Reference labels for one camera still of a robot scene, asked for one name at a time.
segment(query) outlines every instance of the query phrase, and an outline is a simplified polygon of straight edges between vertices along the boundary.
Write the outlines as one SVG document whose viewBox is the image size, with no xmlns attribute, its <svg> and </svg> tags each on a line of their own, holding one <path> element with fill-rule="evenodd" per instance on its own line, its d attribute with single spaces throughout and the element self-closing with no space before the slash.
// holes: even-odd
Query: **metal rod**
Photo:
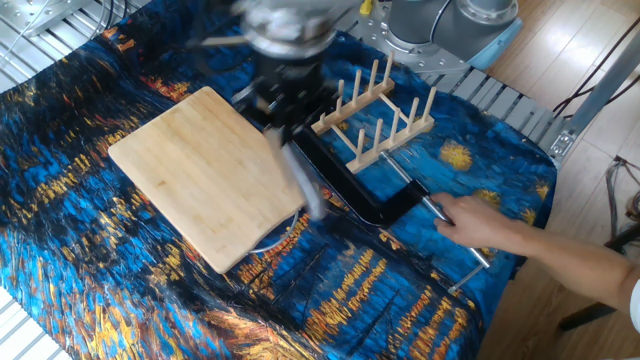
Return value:
<svg viewBox="0 0 640 360">
<path fill-rule="evenodd" d="M 429 112 L 431 111 L 431 105 L 433 105 L 433 99 L 436 97 L 436 87 L 432 86 L 431 91 L 429 92 L 429 97 L 427 98 L 427 105 L 424 107 L 424 112 L 422 113 L 422 121 L 427 121 L 429 118 Z"/>
<path fill-rule="evenodd" d="M 479 273 L 482 269 L 484 269 L 484 266 L 478 265 L 477 268 L 473 269 L 469 274 L 467 274 L 467 276 L 463 277 L 462 280 L 458 281 L 455 285 L 447 289 L 449 294 L 453 294 L 454 292 L 456 292 L 456 290 L 458 290 L 460 286 L 466 284 L 467 281 L 471 280 L 471 278 L 476 276 L 476 274 Z"/>
<path fill-rule="evenodd" d="M 378 59 L 373 60 L 373 67 L 371 68 L 371 78 L 369 79 L 369 95 L 373 94 L 373 87 L 376 85 L 376 73 L 378 72 Z"/>
<path fill-rule="evenodd" d="M 589 97 L 582 103 L 573 115 L 571 121 L 565 124 L 564 129 L 572 134 L 580 134 L 589 125 L 591 120 L 607 104 L 616 90 L 624 83 L 629 75 L 640 64 L 640 32 L 636 34 L 629 45 L 624 49 L 611 68 L 596 85 Z"/>
<path fill-rule="evenodd" d="M 389 53 L 389 57 L 387 58 L 387 68 L 384 70 L 384 79 L 382 83 L 384 86 L 389 84 L 389 76 L 391 76 L 391 65 L 393 65 L 393 51 Z"/>
<path fill-rule="evenodd" d="M 353 84 L 353 99 L 351 99 L 351 102 L 353 103 L 353 106 L 356 106 L 357 101 L 358 101 L 358 92 L 360 92 L 360 78 L 362 77 L 362 70 L 358 69 L 358 71 L 356 72 L 356 81 Z"/>
<path fill-rule="evenodd" d="M 413 104 L 411 105 L 411 112 L 409 112 L 409 122 L 407 122 L 407 128 L 404 130 L 407 132 L 407 134 L 411 132 L 411 126 L 413 125 L 413 121 L 415 120 L 416 111 L 418 111 L 419 102 L 420 102 L 420 99 L 418 98 L 413 99 Z"/>
<path fill-rule="evenodd" d="M 411 176 L 409 176 L 409 174 L 407 174 L 406 171 L 404 171 L 404 169 L 400 166 L 400 164 L 398 164 L 391 156 L 389 156 L 389 154 L 386 151 L 382 151 L 380 153 L 380 156 L 387 160 L 387 162 L 391 165 L 391 167 L 393 167 L 393 169 L 400 174 L 400 176 L 402 177 L 402 179 L 409 183 L 411 182 L 413 179 L 411 178 Z M 431 196 L 427 195 L 425 197 L 422 198 L 422 203 L 429 209 L 431 210 L 440 220 L 447 222 L 450 225 L 455 226 L 455 224 L 453 223 L 453 221 L 451 221 L 451 218 L 449 218 L 449 216 L 447 216 L 447 214 L 442 211 L 440 209 L 440 207 L 438 205 L 436 205 L 435 202 L 433 202 L 433 200 L 431 200 Z M 469 251 L 473 254 L 473 256 L 480 262 L 482 267 L 490 267 L 491 264 L 489 263 L 489 261 L 484 257 L 484 255 L 482 255 L 478 250 L 474 249 L 474 248 L 468 248 Z"/>
<path fill-rule="evenodd" d="M 362 149 L 364 149 L 364 129 L 360 129 L 358 132 L 358 147 L 356 148 L 356 162 L 360 161 L 362 156 Z"/>
<path fill-rule="evenodd" d="M 376 125 L 376 134 L 373 137 L 373 152 L 378 152 L 378 146 L 380 145 L 380 135 L 382 134 L 382 119 L 378 119 Z"/>
<path fill-rule="evenodd" d="M 398 131 L 398 119 L 400 119 L 400 109 L 395 108 L 393 113 L 393 123 L 391 124 L 391 132 L 389 133 L 389 141 L 392 145 L 396 141 L 396 131 Z"/>
<path fill-rule="evenodd" d="M 342 93 L 344 93 L 344 80 L 338 82 L 338 101 L 336 101 L 336 114 L 342 109 Z"/>
</svg>

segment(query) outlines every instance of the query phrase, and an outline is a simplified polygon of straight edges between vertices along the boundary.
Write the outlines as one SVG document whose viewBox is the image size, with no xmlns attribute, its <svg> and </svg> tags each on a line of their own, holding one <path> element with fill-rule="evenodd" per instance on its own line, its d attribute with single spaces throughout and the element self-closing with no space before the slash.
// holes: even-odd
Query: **wooden peg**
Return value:
<svg viewBox="0 0 640 360">
<path fill-rule="evenodd" d="M 393 145 L 396 139 L 396 131 L 398 130 L 398 120 L 400 119 L 400 109 L 396 108 L 393 114 L 393 123 L 391 124 L 391 134 L 389 136 L 389 143 Z"/>
<path fill-rule="evenodd" d="M 356 162 L 360 161 L 363 148 L 364 148 L 364 129 L 360 129 L 360 132 L 358 132 L 358 148 L 356 148 Z"/>
<path fill-rule="evenodd" d="M 349 141 L 347 136 L 340 129 L 338 129 L 337 126 L 331 125 L 331 128 L 333 129 L 333 131 L 335 131 L 335 133 L 338 135 L 338 137 L 342 141 L 344 141 L 345 144 L 347 144 L 347 146 L 349 147 L 349 149 L 351 149 L 351 151 L 353 151 L 355 154 L 358 154 L 356 147 L 353 145 L 353 143 L 351 141 Z"/>
<path fill-rule="evenodd" d="M 362 77 L 362 70 L 358 69 L 358 71 L 356 72 L 356 81 L 353 84 L 353 99 L 351 100 L 351 102 L 353 102 L 353 105 L 356 106 L 357 101 L 358 101 L 358 92 L 360 92 L 360 78 Z"/>
<path fill-rule="evenodd" d="M 431 112 L 431 105 L 433 105 L 433 99 L 436 97 L 436 88 L 435 86 L 431 87 L 431 91 L 429 92 L 429 97 L 427 98 L 427 105 L 424 107 L 424 113 L 422 114 L 422 121 L 427 121 L 429 118 L 429 112 Z"/>
<path fill-rule="evenodd" d="M 344 80 L 338 82 L 338 101 L 336 102 L 336 113 L 340 114 L 342 109 L 342 94 L 344 93 Z"/>
<path fill-rule="evenodd" d="M 416 112 L 418 111 L 418 103 L 420 102 L 420 99 L 415 98 L 413 99 L 413 104 L 411 105 L 411 112 L 409 113 L 409 121 L 407 122 L 407 128 L 404 130 L 408 133 L 411 132 L 411 125 L 413 125 L 413 120 L 416 117 Z"/>
<path fill-rule="evenodd" d="M 384 71 L 384 80 L 382 83 L 384 86 L 387 86 L 389 83 L 389 76 L 391 75 L 391 66 L 393 65 L 393 51 L 389 53 L 389 57 L 387 58 L 387 68 Z"/>
<path fill-rule="evenodd" d="M 376 125 L 376 135 L 373 137 L 373 152 L 378 152 L 378 146 L 380 145 L 380 134 L 382 133 L 382 119 L 378 119 Z"/>
<path fill-rule="evenodd" d="M 371 78 L 369 79 L 369 95 L 373 95 L 373 87 L 376 85 L 376 73 L 378 72 L 378 59 L 373 60 L 371 67 Z"/>
</svg>

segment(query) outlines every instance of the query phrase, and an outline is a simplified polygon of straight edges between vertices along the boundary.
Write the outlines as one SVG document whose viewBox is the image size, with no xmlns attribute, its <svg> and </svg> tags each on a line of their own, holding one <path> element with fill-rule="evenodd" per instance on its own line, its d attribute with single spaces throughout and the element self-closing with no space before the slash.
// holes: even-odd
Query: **yellow pattern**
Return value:
<svg viewBox="0 0 640 360">
<path fill-rule="evenodd" d="M 467 171 L 473 165 L 471 152 L 453 140 L 447 141 L 440 148 L 440 158 L 451 164 L 458 171 Z"/>
<path fill-rule="evenodd" d="M 360 257 L 360 259 L 358 260 L 358 265 L 361 265 L 365 260 L 365 255 L 366 253 Z M 351 308 L 353 311 L 357 311 L 360 308 L 362 302 L 366 301 L 369 298 L 369 291 L 371 290 L 373 283 L 384 272 L 386 266 L 387 262 L 384 259 L 378 263 L 378 265 L 372 270 L 367 279 L 365 279 L 360 289 L 358 289 L 356 295 L 354 295 L 347 302 L 349 308 Z M 348 279 L 348 277 L 349 275 L 345 276 L 343 284 L 345 281 L 351 281 L 351 279 Z M 338 325 L 346 325 L 347 320 L 352 316 L 352 313 L 349 311 L 349 309 L 340 302 L 336 301 L 336 299 L 334 298 L 323 301 L 317 310 L 313 309 L 309 312 L 311 313 L 311 316 L 305 323 L 304 331 L 307 336 L 309 336 L 309 338 L 316 342 L 325 340 L 327 334 L 338 334 Z"/>
<path fill-rule="evenodd" d="M 451 346 L 451 343 L 455 341 L 458 337 L 460 337 L 460 334 L 462 334 L 462 331 L 467 327 L 469 314 L 467 314 L 466 311 L 462 309 L 456 309 L 456 314 L 454 318 L 456 320 L 456 323 L 451 328 L 451 331 L 449 331 L 449 334 L 447 334 L 447 337 L 445 337 L 444 340 L 442 340 L 442 343 L 436 350 L 434 359 L 445 359 L 447 357 L 447 352 L 449 351 L 449 347 Z"/>
<path fill-rule="evenodd" d="M 413 344 L 411 344 L 409 354 L 411 354 L 414 359 L 428 358 L 431 348 L 433 347 L 433 340 L 438 334 L 440 324 L 445 317 L 445 313 L 449 310 L 451 310 L 451 300 L 446 297 L 442 298 L 440 306 L 438 306 L 438 310 L 436 310 L 433 318 L 431 318 L 429 325 L 420 329 L 418 336 L 413 341 Z"/>
<path fill-rule="evenodd" d="M 107 148 L 117 142 L 118 140 L 125 137 L 127 134 L 121 130 L 116 131 L 113 134 L 108 134 L 98 139 L 94 143 L 93 148 L 89 148 L 87 150 L 88 153 L 92 153 L 92 150 L 95 150 L 100 144 L 105 145 Z M 69 132 L 69 136 L 75 137 L 73 132 Z M 89 158 L 84 154 L 78 155 L 69 166 L 65 172 L 60 174 L 58 178 L 52 179 L 47 183 L 42 183 L 38 185 L 35 190 L 34 197 L 30 203 L 25 204 L 24 208 L 19 204 L 15 203 L 13 200 L 10 200 L 13 208 L 19 213 L 19 219 L 15 219 L 12 217 L 14 221 L 20 220 L 22 223 L 28 223 L 29 219 L 33 217 L 33 215 L 38 212 L 38 204 L 47 205 L 49 202 L 53 201 L 57 197 L 65 194 L 69 188 L 74 187 L 78 184 L 78 180 L 76 175 L 83 175 L 87 171 L 91 169 L 91 163 L 89 162 Z"/>
<path fill-rule="evenodd" d="M 398 239 L 384 230 L 380 230 L 380 240 L 389 242 L 392 250 L 404 249 L 404 245 Z"/>
<path fill-rule="evenodd" d="M 495 191 L 480 189 L 474 191 L 473 195 L 487 201 L 487 203 L 496 210 L 500 208 L 500 195 Z"/>
<path fill-rule="evenodd" d="M 340 288 L 333 292 L 333 296 L 335 296 L 338 301 L 344 301 L 347 298 L 347 291 L 349 291 L 356 280 L 358 280 L 360 276 L 369 269 L 369 264 L 371 263 L 373 254 L 374 252 L 371 249 L 365 251 L 364 255 L 362 255 L 358 260 L 356 266 L 353 267 L 351 272 L 345 275 Z"/>
<path fill-rule="evenodd" d="M 367 298 L 369 298 L 369 292 L 371 291 L 371 287 L 373 286 L 373 283 L 376 280 L 378 280 L 378 278 L 380 277 L 380 275 L 382 275 L 382 273 L 386 268 L 387 268 L 387 260 L 385 259 L 380 260 L 378 265 L 376 265 L 376 267 L 373 268 L 371 275 L 369 275 L 369 277 L 367 277 L 365 281 L 362 283 L 362 286 L 360 287 L 360 289 L 358 289 L 358 292 L 356 293 L 356 295 L 353 298 L 351 298 L 351 300 L 349 300 L 349 302 L 347 303 L 351 310 L 358 311 L 360 309 L 362 302 L 365 301 Z"/>
<path fill-rule="evenodd" d="M 531 209 L 525 209 L 521 215 L 522 220 L 529 225 L 533 225 L 533 222 L 536 221 L 536 212 Z"/>
<path fill-rule="evenodd" d="M 549 184 L 539 183 L 538 185 L 536 185 L 536 192 L 538 193 L 538 196 L 540 196 L 540 199 L 542 199 L 542 201 L 547 198 L 547 194 L 549 194 L 550 189 L 551 188 L 549 187 Z"/>
<path fill-rule="evenodd" d="M 413 324 L 418 319 L 418 315 L 424 310 L 424 307 L 431 302 L 431 295 L 433 291 L 431 286 L 427 286 L 418 301 L 413 304 L 411 310 L 400 320 L 400 327 L 396 329 L 396 333 L 389 335 L 389 349 L 392 349 L 392 353 L 395 354 L 396 350 L 402 345 L 402 341 L 409 335 L 409 332 L 413 329 Z"/>
</svg>

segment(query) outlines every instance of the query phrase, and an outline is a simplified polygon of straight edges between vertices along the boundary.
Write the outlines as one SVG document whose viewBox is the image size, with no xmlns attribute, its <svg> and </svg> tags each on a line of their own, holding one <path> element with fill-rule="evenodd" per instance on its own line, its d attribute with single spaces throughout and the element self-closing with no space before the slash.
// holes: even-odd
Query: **black cable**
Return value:
<svg viewBox="0 0 640 360">
<path fill-rule="evenodd" d="M 111 27 L 112 18 L 113 18 L 113 0 L 111 0 L 111 5 L 109 6 L 109 18 L 107 18 L 107 25 L 105 26 L 105 29 L 108 29 Z"/>
<path fill-rule="evenodd" d="M 609 58 L 611 57 L 611 55 L 613 55 L 613 52 L 618 48 L 618 46 L 620 46 L 620 44 L 622 44 L 622 42 L 624 41 L 624 39 L 629 36 L 629 34 L 631 33 L 631 31 L 633 31 L 633 29 L 638 26 L 638 24 L 640 24 L 640 17 L 638 17 L 636 19 L 636 21 L 633 22 L 633 24 L 631 24 L 631 26 L 627 29 L 627 31 L 624 32 L 624 34 L 622 34 L 622 36 L 618 39 L 618 41 L 616 41 L 616 43 L 613 45 L 613 47 L 611 48 L 611 50 L 609 50 L 609 52 L 607 53 L 607 55 L 604 57 L 604 59 L 602 59 L 602 61 L 600 61 L 600 63 L 598 63 L 598 65 L 596 66 L 596 68 L 591 72 L 591 74 L 589 74 L 589 76 L 587 77 L 587 79 L 580 85 L 580 87 L 576 90 L 576 92 L 569 98 L 563 100 L 560 104 L 558 104 L 554 109 L 553 112 L 555 113 L 554 118 L 557 118 L 558 116 L 560 116 L 560 114 L 562 114 L 563 111 L 565 111 L 567 109 L 567 106 L 569 106 L 569 103 L 571 103 L 571 101 L 573 101 L 575 98 L 580 97 L 582 95 L 588 94 L 589 92 L 593 91 L 593 89 L 595 88 L 592 87 L 591 89 L 587 90 L 586 92 L 584 92 L 582 95 L 580 95 L 582 89 L 584 89 L 585 86 L 587 86 L 587 84 L 589 83 L 589 81 L 591 81 L 591 79 L 593 79 L 593 77 L 596 75 L 596 73 L 602 68 L 602 66 L 607 62 L 607 60 L 609 60 Z"/>
<path fill-rule="evenodd" d="M 616 101 L 620 96 L 622 96 L 622 95 L 623 95 L 624 93 L 626 93 L 629 89 L 631 89 L 635 84 L 637 84 L 637 83 L 638 83 L 638 81 L 640 81 L 640 75 L 636 76 L 636 78 L 635 78 L 635 79 L 633 79 L 633 81 L 632 81 L 629 85 L 625 86 L 625 88 L 624 88 L 624 89 L 622 89 L 619 93 L 615 94 L 615 95 L 614 95 L 611 99 L 609 99 L 609 101 L 607 101 L 607 103 L 606 103 L 606 104 L 604 104 L 604 105 L 605 105 L 605 106 L 607 106 L 607 105 L 611 104 L 612 102 Z M 572 117 L 573 117 L 573 115 L 575 115 L 575 114 L 566 115 L 566 116 L 564 116 L 564 119 L 570 119 L 570 118 L 572 118 Z"/>
</svg>

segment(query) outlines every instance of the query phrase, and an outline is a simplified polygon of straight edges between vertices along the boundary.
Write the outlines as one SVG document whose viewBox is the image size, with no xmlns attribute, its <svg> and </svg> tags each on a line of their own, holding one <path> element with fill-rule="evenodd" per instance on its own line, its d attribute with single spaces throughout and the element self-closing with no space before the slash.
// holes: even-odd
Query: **metal grid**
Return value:
<svg viewBox="0 0 640 360">
<path fill-rule="evenodd" d="M 148 0 L 130 0 L 130 11 L 137 11 L 147 3 Z M 102 2 L 91 0 L 40 35 L 20 38 L 7 60 L 0 62 L 0 92 L 28 80 L 87 42 L 100 21 L 101 11 Z M 124 1 L 115 0 L 115 21 L 122 20 L 123 13 Z M 9 49 L 23 29 L 0 17 L 1 54 Z"/>
<path fill-rule="evenodd" d="M 71 359 L 0 287 L 0 354 L 3 359 Z"/>
</svg>

